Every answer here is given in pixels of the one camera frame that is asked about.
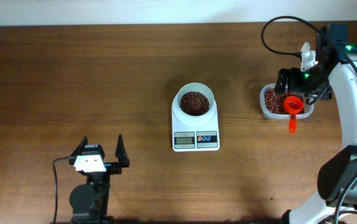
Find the red measuring scoop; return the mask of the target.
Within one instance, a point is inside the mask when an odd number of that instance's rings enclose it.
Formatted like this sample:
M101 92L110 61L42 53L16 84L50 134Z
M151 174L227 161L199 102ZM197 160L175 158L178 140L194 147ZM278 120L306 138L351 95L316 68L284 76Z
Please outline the red measuring scoop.
M297 115L303 110L304 103L300 98L296 96L288 96L284 100L284 109L290 114L289 118L289 132L295 134L297 129Z

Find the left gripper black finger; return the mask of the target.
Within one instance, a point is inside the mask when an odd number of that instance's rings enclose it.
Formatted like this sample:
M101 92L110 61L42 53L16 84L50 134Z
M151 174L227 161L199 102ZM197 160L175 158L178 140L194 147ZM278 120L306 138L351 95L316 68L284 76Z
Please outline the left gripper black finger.
M84 136L79 145L76 147L76 149L71 153L70 157L77 157L80 156L85 148L85 146L88 144L88 137Z
M124 147L123 137L120 134L116 145L115 157L121 167L129 167L129 157Z

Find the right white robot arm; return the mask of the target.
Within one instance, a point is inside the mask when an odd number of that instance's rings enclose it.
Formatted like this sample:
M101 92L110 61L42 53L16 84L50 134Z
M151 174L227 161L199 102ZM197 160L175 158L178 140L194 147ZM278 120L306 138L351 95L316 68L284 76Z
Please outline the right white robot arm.
M340 152L325 163L317 179L317 192L300 207L286 211L282 223L338 223L357 214L357 44L348 41L346 25L317 29L317 46L305 43L297 53L299 68L281 69L276 93L302 93L308 105L336 98L340 115Z

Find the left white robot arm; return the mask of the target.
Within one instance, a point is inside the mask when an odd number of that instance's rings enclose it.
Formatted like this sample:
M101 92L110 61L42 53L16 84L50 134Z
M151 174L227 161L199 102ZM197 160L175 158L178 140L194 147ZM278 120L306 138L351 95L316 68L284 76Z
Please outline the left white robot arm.
M73 209L70 223L114 223L114 218L107 215L110 178L122 174L122 169L130 165L121 135L114 155L116 162L105 162L102 145L88 144L86 136L72 152L69 164L86 177L86 183L75 187L70 194L69 202Z

